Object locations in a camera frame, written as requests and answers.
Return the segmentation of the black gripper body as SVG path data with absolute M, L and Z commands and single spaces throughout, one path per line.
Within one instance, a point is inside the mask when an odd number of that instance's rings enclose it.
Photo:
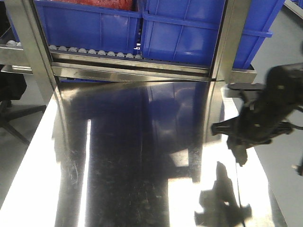
M 266 85 L 257 99 L 245 104 L 228 137 L 229 149 L 247 149 L 268 144 L 279 123 L 303 104 L 303 65 L 301 63 L 271 68 Z

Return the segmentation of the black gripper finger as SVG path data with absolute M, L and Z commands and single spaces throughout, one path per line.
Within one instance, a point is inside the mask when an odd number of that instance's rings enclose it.
M 211 126 L 212 135 L 225 134 L 235 135 L 238 132 L 238 120 L 228 119 L 226 121 L 213 123 Z

